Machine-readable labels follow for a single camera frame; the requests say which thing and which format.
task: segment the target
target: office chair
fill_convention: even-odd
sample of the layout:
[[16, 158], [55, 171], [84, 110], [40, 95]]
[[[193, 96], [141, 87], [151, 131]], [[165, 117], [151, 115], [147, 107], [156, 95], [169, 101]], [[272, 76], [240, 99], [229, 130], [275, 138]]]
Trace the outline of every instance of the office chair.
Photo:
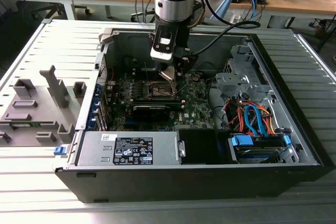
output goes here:
[[[85, 9], [85, 14], [86, 15], [90, 15], [91, 14], [90, 9], [88, 9], [87, 6], [75, 5], [75, 8]], [[65, 12], [63, 4], [51, 3], [50, 5], [48, 5], [46, 7], [42, 7], [42, 8], [39, 8], [39, 9], [32, 10], [32, 17], [33, 17], [33, 19], [38, 19], [39, 15], [37, 13], [38, 12], [43, 12], [45, 10], [49, 10], [50, 11], [45, 18], [51, 18], [55, 12], [57, 12], [58, 15], [62, 15], [62, 14], [66, 15], [66, 12]]]

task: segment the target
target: orange wire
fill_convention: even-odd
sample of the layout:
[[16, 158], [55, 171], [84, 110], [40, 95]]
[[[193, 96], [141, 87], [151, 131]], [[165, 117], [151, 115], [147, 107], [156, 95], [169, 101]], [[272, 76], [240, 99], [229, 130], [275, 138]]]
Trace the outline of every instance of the orange wire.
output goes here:
[[241, 127], [241, 130], [240, 130], [240, 131], [243, 132], [243, 130], [244, 130], [244, 118], [243, 118], [243, 115], [241, 114], [240, 106], [239, 106], [239, 112], [240, 112], [240, 113], [239, 113], [239, 116], [240, 116], [240, 118], [241, 118], [241, 120], [242, 120], [242, 121], [241, 121], [241, 122], [242, 122], [242, 123], [241, 123], [241, 126], [242, 126], [242, 127]]
[[268, 126], [267, 121], [265, 120], [265, 118], [263, 118], [262, 120], [263, 120], [263, 122], [266, 124], [266, 127], [267, 127], [267, 133], [270, 134], [270, 130], [269, 130], [269, 126]]
[[275, 133], [275, 131], [274, 131], [274, 129], [273, 129], [272, 117], [270, 117], [270, 119], [269, 119], [269, 124], [270, 124], [270, 128], [271, 128], [271, 130], [272, 130], [272, 133], [273, 133], [274, 135], [276, 135], [276, 133]]

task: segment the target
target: aluminum extrusion table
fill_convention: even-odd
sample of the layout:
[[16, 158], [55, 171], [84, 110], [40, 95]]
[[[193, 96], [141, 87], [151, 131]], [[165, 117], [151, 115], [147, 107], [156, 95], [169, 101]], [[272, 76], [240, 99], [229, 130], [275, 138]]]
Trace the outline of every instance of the aluminum extrusion table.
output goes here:
[[[47, 85], [34, 69], [54, 64], [66, 85], [85, 81], [100, 51], [102, 28], [127, 23], [54, 20], [41, 24], [0, 81], [0, 115], [18, 78]], [[142, 28], [154, 28], [152, 24]], [[198, 26], [194, 31], [202, 31]], [[222, 31], [222, 27], [207, 30]], [[233, 32], [250, 33], [242, 29]], [[336, 162], [336, 77], [300, 35], [255, 29], [328, 154]], [[336, 171], [301, 183], [277, 198], [84, 204], [53, 172], [53, 147], [0, 148], [3, 223], [334, 223]]]

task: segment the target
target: power supply label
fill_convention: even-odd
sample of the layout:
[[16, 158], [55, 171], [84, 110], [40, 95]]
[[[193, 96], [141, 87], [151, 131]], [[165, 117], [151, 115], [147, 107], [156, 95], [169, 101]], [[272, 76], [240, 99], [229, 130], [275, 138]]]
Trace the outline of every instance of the power supply label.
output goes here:
[[152, 165], [152, 137], [117, 137], [114, 146], [115, 165]]

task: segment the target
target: red wire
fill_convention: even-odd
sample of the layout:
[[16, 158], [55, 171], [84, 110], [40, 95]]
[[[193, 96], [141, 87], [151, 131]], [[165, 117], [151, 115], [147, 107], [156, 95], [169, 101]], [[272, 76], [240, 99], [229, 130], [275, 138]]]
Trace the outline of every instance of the red wire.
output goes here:
[[232, 124], [232, 123], [237, 119], [237, 117], [238, 117], [238, 116], [236, 116], [235, 118], [233, 118], [233, 119], [229, 122], [229, 124]]
[[110, 80], [110, 81], [112, 81], [112, 80], [113, 80], [113, 77], [114, 77], [114, 68], [112, 68], [112, 78], [111, 78], [111, 80]]
[[224, 106], [224, 110], [226, 110], [226, 107], [229, 105], [230, 102], [227, 102]]

